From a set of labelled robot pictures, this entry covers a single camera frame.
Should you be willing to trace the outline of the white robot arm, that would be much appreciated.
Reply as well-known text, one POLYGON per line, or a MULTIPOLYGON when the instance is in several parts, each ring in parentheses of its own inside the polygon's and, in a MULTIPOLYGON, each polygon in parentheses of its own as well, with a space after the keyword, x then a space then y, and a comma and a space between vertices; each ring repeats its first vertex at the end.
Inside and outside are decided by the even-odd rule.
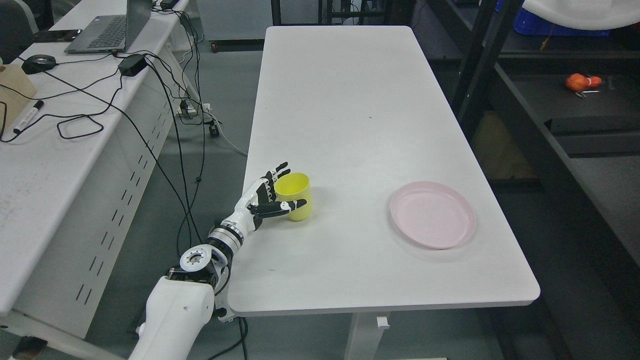
POLYGON ((187 249, 179 267, 157 281, 146 301, 145 322, 131 360, 185 360, 215 310, 215 292, 228 280, 248 230, 224 221, 204 244, 187 249))

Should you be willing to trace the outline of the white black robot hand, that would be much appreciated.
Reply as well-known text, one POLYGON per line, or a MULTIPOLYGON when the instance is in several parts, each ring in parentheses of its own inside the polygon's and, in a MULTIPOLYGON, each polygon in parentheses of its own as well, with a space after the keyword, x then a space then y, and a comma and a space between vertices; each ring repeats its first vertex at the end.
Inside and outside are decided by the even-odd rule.
POLYGON ((298 201, 280 201, 275 192, 275 182, 291 169, 288 162, 282 162, 251 184, 234 206, 233 214, 222 220, 219 228, 235 232, 246 237, 257 230, 263 219, 290 214, 298 207, 298 201))

